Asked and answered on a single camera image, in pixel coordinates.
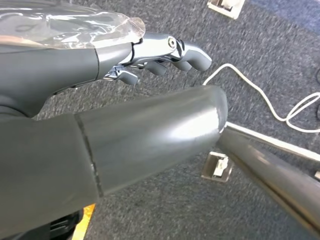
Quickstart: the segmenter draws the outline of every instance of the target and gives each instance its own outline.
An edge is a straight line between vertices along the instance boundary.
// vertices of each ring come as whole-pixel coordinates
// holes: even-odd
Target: gray plastic cover
[[[39,0],[0,0],[0,44],[54,49],[137,43],[146,32],[138,17]]]

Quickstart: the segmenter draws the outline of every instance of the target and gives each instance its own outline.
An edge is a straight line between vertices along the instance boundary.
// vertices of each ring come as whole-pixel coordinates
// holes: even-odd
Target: metal rod
[[[276,138],[266,136],[264,134],[250,130],[245,127],[236,125],[229,121],[226,122],[226,128],[232,129],[242,136],[250,138],[250,139],[254,139],[263,144],[275,147],[275,148],[281,149],[288,153],[294,154],[294,155],[306,158],[306,159],[320,162],[320,154],[315,153],[314,151],[310,151],[310,150],[307,150],[300,146],[296,146],[291,143],[281,141]]]
[[[304,227],[320,237],[320,183],[242,135],[227,127],[217,146]]]

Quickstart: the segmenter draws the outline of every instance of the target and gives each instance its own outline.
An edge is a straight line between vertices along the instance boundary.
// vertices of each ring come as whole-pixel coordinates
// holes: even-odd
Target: power cord
[[[297,130],[297,131],[299,131],[299,132],[301,132],[301,133],[309,133],[309,134],[320,133],[320,128],[318,128],[318,129],[303,129],[303,128],[300,128],[300,127],[293,125],[290,122],[290,120],[294,118],[294,116],[297,116],[297,114],[300,113],[301,111],[303,111],[303,110],[304,110],[304,109],[306,109],[306,108],[307,108],[307,107],[309,107],[309,106],[310,106],[313,103],[315,103],[316,101],[320,99],[320,92],[312,93],[309,96],[303,98],[303,100],[301,100],[301,101],[297,103],[295,106],[294,106],[286,117],[282,118],[282,117],[278,116],[275,111],[275,109],[273,108],[272,103],[269,100],[269,98],[261,88],[260,88],[260,87],[255,85],[254,83],[251,82],[251,80],[248,79],[246,76],[245,76],[243,73],[239,71],[238,68],[236,68],[234,65],[230,64],[230,63],[226,63],[226,64],[223,64],[223,65],[221,65],[220,67],[219,67],[218,69],[217,69],[216,71],[212,73],[211,76],[207,78],[202,85],[205,85],[205,86],[207,85],[209,81],[212,80],[214,76],[216,76],[220,71],[221,71],[224,68],[230,68],[230,69],[235,71],[240,78],[245,80],[245,82],[249,84],[250,86],[253,87],[256,91],[259,92],[266,102],[266,104],[270,109],[271,113],[275,118],[276,118],[277,120],[278,120],[280,122],[285,122],[290,128],[292,128],[292,129],[294,129],[294,130]]]

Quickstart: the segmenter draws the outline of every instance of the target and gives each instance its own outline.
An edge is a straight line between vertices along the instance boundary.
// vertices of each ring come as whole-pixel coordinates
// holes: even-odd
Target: robotic hand
[[[195,44],[168,34],[146,33],[139,42],[85,49],[0,45],[0,115],[38,114],[49,97],[96,80],[134,85],[130,69],[164,75],[166,62],[182,71],[204,71],[211,59]]]
[[[193,43],[168,34],[147,32],[140,42],[133,43],[128,57],[112,67],[103,79],[122,80],[134,85],[138,82],[138,77],[125,67],[146,69],[155,75],[163,76],[167,71],[165,66],[167,62],[186,72],[192,67],[205,71],[211,65],[211,59],[208,54]]]

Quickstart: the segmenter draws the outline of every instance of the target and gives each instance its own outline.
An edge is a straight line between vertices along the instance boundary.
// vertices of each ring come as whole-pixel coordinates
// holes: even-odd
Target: screw
[[[171,48],[175,48],[176,47],[176,40],[171,36],[168,38],[168,44],[171,47]]]

